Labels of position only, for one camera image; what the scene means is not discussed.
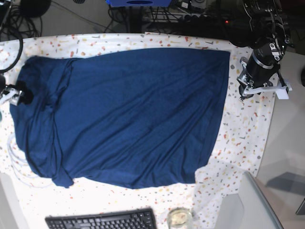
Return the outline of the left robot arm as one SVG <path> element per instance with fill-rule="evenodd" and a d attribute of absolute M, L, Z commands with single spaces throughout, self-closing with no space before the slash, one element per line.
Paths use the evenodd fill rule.
<path fill-rule="evenodd" d="M 280 4 L 274 0 L 239 0 L 236 6 L 232 19 L 222 26 L 234 46 L 252 49 L 248 58 L 240 59 L 240 101 L 264 92 L 288 99 L 292 87 L 280 73 L 280 61 L 293 44 Z"/>

